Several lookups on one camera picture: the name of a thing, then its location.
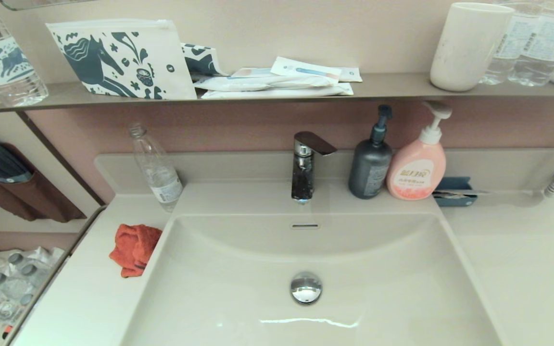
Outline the chrome sink faucet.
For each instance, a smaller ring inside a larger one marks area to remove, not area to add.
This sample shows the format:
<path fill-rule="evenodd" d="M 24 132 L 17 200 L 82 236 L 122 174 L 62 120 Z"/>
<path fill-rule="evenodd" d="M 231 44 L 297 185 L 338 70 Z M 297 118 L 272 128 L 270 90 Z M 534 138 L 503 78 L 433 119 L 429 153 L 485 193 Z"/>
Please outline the chrome sink faucet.
<path fill-rule="evenodd" d="M 294 135 L 291 199 L 304 205 L 314 195 L 314 154 L 329 156 L 337 148 L 314 132 L 301 131 Z"/>

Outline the orange microfibre cloth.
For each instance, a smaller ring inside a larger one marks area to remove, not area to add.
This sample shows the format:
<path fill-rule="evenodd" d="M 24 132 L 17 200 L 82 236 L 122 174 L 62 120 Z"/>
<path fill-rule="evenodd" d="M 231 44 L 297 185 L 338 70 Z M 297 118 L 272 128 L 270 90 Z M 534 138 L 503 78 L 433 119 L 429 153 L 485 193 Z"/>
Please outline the orange microfibre cloth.
<path fill-rule="evenodd" d="M 147 225 L 122 223 L 118 226 L 109 258 L 121 267 L 122 278 L 143 275 L 162 233 L 162 230 Z"/>

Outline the white ceramic sink basin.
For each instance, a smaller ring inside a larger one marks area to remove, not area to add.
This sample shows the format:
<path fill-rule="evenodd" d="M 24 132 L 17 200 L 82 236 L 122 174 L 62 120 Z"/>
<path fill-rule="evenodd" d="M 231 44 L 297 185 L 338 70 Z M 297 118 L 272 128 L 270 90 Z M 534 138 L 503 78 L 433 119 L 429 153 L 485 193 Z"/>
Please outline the white ceramic sink basin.
<path fill-rule="evenodd" d="M 316 274 L 299 305 L 292 277 Z M 436 215 L 176 219 L 119 346 L 505 346 Z"/>

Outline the long flat white packet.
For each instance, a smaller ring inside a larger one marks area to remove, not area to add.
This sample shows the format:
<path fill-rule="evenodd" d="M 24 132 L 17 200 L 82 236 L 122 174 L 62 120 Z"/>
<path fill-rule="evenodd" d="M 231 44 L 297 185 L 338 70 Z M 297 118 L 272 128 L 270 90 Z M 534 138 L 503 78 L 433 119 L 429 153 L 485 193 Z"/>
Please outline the long flat white packet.
<path fill-rule="evenodd" d="M 354 91 L 350 83 L 338 83 L 337 85 L 311 88 L 273 88 L 259 91 L 207 91 L 201 97 L 202 100 L 234 100 L 234 99 L 284 99 L 284 98 L 308 98 L 329 96 L 353 96 Z"/>

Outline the dark grey pump bottle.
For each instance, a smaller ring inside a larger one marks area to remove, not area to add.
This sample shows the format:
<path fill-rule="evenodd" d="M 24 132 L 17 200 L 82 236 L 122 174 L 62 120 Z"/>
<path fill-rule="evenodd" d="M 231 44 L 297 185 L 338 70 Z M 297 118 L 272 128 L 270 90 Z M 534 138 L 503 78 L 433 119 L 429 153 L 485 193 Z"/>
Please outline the dark grey pump bottle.
<path fill-rule="evenodd" d="M 372 199 L 383 187 L 393 157 L 393 149 L 385 142 L 387 121 L 392 117 L 392 107 L 380 105 L 370 137 L 354 149 L 348 188 L 357 198 Z"/>

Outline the white wrapped toiletry packet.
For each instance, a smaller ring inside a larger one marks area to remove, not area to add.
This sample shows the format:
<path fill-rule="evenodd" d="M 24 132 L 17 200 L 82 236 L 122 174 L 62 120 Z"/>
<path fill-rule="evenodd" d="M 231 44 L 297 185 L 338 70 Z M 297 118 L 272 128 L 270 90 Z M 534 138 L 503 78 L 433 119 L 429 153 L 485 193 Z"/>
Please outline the white wrapped toiletry packet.
<path fill-rule="evenodd" d="M 332 87 L 339 82 L 338 76 L 321 72 L 281 76 L 270 68 L 244 68 L 231 76 L 207 77 L 193 83 L 195 88 L 220 92 L 250 92 L 270 89 L 301 89 Z"/>

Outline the clear empty plastic bottle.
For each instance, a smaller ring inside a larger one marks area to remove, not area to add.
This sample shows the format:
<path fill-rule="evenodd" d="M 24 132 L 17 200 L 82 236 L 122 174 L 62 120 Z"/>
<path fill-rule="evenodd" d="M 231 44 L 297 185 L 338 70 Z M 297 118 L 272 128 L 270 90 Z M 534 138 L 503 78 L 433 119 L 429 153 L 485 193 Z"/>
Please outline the clear empty plastic bottle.
<path fill-rule="evenodd" d="M 161 147 L 140 123 L 131 124 L 129 135 L 133 154 L 150 190 L 161 207 L 171 213 L 183 192 L 178 173 Z"/>

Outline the chrome drain stopper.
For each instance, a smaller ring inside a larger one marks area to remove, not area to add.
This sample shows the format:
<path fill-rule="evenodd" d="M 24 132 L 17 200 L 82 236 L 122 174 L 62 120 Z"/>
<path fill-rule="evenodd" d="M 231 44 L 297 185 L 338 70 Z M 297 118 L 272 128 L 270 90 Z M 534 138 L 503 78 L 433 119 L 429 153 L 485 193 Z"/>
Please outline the chrome drain stopper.
<path fill-rule="evenodd" d="M 321 298 L 323 282 L 314 273 L 301 272 L 295 274 L 290 282 L 290 295 L 299 305 L 313 305 Z"/>

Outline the small horse print pouch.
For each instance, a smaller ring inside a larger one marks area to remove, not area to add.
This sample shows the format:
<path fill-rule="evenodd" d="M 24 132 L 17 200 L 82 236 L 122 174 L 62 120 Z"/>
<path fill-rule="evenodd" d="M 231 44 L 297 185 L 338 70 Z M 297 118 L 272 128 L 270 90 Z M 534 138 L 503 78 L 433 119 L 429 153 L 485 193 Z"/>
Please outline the small horse print pouch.
<path fill-rule="evenodd" d="M 184 42 L 181 43 L 181 48 L 193 80 L 229 76 L 218 63 L 217 49 Z"/>

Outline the pink soap pump bottle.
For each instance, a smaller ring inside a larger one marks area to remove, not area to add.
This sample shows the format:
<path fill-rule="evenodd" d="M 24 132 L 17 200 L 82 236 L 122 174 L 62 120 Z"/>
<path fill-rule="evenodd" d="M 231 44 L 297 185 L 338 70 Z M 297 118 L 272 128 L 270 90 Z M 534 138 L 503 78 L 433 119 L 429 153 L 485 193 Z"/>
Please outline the pink soap pump bottle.
<path fill-rule="evenodd" d="M 397 199 L 415 201 L 431 196 L 445 174 L 440 122 L 450 118 L 452 108 L 439 101 L 424 101 L 423 105 L 433 114 L 433 122 L 391 159 L 386 185 Z"/>

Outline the small blue tray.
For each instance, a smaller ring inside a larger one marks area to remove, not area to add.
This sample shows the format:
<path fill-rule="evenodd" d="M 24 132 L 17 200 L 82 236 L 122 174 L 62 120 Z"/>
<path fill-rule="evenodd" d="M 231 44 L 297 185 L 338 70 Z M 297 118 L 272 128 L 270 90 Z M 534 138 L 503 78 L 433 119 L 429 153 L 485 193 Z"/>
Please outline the small blue tray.
<path fill-rule="evenodd" d="M 439 190 L 473 190 L 470 185 L 470 177 L 444 177 L 433 191 L 433 198 L 440 207 L 468 207 L 473 205 L 477 195 L 464 194 L 463 197 L 442 197 Z"/>

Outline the large horse print pouch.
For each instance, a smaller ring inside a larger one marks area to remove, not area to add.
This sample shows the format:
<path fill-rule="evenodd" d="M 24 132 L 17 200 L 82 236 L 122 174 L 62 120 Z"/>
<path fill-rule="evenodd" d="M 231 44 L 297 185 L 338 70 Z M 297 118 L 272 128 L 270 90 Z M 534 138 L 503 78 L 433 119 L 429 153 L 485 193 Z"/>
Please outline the large horse print pouch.
<path fill-rule="evenodd" d="M 150 100 L 196 100 L 171 20 L 119 18 L 47 24 L 88 92 Z"/>

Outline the white plastic cup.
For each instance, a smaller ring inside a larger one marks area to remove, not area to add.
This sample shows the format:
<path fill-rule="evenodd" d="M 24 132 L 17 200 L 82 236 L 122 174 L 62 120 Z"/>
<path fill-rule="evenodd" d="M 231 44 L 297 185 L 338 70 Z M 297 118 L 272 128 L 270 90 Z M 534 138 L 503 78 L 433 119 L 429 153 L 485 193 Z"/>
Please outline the white plastic cup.
<path fill-rule="evenodd" d="M 490 66 L 515 12 L 511 7 L 497 4 L 451 4 L 429 81 L 451 92 L 466 92 L 476 87 Z"/>

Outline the white label water bottle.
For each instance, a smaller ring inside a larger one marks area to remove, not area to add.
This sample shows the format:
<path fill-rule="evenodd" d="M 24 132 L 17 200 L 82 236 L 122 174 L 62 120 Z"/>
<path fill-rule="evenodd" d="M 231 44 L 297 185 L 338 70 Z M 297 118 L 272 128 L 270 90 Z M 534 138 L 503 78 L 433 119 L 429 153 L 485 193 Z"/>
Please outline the white label water bottle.
<path fill-rule="evenodd" d="M 545 0 L 492 0 L 492 4 L 515 10 L 510 24 L 479 83 L 499 85 L 507 81 L 537 25 Z"/>
<path fill-rule="evenodd" d="M 543 0 L 540 16 L 508 80 L 541 87 L 554 74 L 554 0 Z"/>

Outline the taupe wall shelf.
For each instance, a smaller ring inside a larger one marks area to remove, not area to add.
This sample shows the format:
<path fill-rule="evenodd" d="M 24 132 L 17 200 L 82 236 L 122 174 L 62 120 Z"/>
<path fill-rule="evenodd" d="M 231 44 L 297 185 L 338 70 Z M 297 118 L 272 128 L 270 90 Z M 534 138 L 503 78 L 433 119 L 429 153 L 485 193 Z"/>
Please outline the taupe wall shelf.
<path fill-rule="evenodd" d="M 362 83 L 354 83 L 352 96 L 330 97 L 238 97 L 234 103 L 302 103 L 327 101 L 389 101 L 389 100 L 446 100 L 446 99 L 554 99 L 554 84 L 541 87 L 528 87 L 515 83 L 501 85 L 477 85 L 466 92 L 450 92 L 435 87 L 427 73 L 365 73 Z M 46 100 L 27 107 L 6 107 L 0 104 L 0 112 L 21 112 L 55 110 L 64 108 L 147 107 L 152 105 L 174 104 L 219 104 L 224 99 L 204 100 L 198 91 L 195 99 L 150 100 L 144 98 L 103 96 L 86 90 L 80 82 L 56 83 L 48 85 Z"/>

